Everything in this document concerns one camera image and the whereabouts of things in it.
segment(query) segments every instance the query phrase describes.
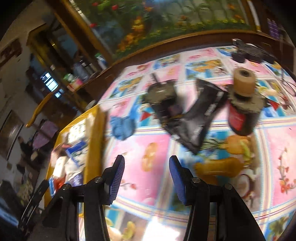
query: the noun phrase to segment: framed picture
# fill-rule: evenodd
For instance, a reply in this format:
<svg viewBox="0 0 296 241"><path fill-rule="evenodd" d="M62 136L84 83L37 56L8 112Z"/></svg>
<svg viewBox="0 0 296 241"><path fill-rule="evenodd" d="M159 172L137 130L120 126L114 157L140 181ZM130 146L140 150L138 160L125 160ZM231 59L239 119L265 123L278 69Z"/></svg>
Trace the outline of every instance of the framed picture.
<svg viewBox="0 0 296 241"><path fill-rule="evenodd" d="M18 115L11 110L0 129L0 154L9 159L15 141L24 126Z"/></svg>

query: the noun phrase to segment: blue crumpled object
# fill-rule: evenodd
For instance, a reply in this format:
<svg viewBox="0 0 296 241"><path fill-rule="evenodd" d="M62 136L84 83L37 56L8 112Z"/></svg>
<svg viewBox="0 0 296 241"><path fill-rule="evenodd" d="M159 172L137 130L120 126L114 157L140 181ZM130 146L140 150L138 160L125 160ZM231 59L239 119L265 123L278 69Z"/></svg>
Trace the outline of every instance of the blue crumpled object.
<svg viewBox="0 0 296 241"><path fill-rule="evenodd" d="M111 116L110 125L112 126L112 135L122 141L130 137L135 130L135 122L129 116L122 118Z"/></svg>

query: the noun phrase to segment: patterned tablecloth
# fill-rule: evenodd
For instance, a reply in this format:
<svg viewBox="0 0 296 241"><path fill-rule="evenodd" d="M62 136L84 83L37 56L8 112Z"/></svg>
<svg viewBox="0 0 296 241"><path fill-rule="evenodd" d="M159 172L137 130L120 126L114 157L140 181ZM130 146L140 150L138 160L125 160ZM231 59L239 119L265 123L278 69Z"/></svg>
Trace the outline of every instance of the patterned tablecloth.
<svg viewBox="0 0 296 241"><path fill-rule="evenodd" d="M117 199L105 210L113 241L183 240L190 208L183 206L175 193L168 168L171 155L177 155L193 174L197 162L238 158L247 167L237 177L212 176L209 181L233 184L267 240L276 240L290 222L296 209L296 97L292 89L281 84L277 63L239 64L231 59L233 51L234 46L210 47L127 67L99 101L101 108L109 111L109 119L129 115L136 121L134 135L125 141L111 137L109 124L106 131L105 167L111 166L118 154L126 161ZM195 156L161 128L149 105L142 104L143 94L153 83L152 72L160 81L176 79L176 91L186 112L198 98L197 77L223 87L232 82L237 67L254 71L258 90L274 101L263 110L245 142L248 150L237 145L241 142L228 125L227 107L211 123L205 139L209 148ZM294 83L287 72L284 79ZM151 167L146 165L147 160L152 162ZM208 240L213 239L214 220L212 216ZM83 219L80 234L84 240Z"/></svg>

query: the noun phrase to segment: metal bolt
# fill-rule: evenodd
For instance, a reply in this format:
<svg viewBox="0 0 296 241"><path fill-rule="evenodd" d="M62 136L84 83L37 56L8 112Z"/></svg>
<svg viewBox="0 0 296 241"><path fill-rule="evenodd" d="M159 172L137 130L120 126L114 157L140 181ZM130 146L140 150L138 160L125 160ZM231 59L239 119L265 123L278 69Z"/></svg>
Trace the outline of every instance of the metal bolt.
<svg viewBox="0 0 296 241"><path fill-rule="evenodd" d="M63 189L63 190L67 190L67 189L69 189L70 187L72 187L71 184L69 184L69 183L65 183L65 184L62 186L62 189Z"/></svg>
<svg viewBox="0 0 296 241"><path fill-rule="evenodd" d="M200 179L199 179L198 177L194 177L194 178L192 178L192 181L193 181L194 183L200 183Z"/></svg>
<svg viewBox="0 0 296 241"><path fill-rule="evenodd" d="M101 182L103 179L102 179L102 177L96 177L96 179L94 180L96 183L99 183L99 182Z"/></svg>
<svg viewBox="0 0 296 241"><path fill-rule="evenodd" d="M232 185L229 184L229 183L226 183L226 184L224 185L224 187L225 187L226 189L228 189L228 190L231 190L231 189L232 189Z"/></svg>

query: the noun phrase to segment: red label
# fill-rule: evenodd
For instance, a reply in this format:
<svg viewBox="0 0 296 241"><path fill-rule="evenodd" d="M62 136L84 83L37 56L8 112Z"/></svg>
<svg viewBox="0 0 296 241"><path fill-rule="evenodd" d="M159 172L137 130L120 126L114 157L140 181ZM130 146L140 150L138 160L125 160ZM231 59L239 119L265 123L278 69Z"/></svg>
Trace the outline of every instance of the red label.
<svg viewBox="0 0 296 241"><path fill-rule="evenodd" d="M245 119L246 116L244 114L238 113L237 110L231 104L229 105L228 122L234 129L240 131L242 129L242 125L244 124Z"/></svg>

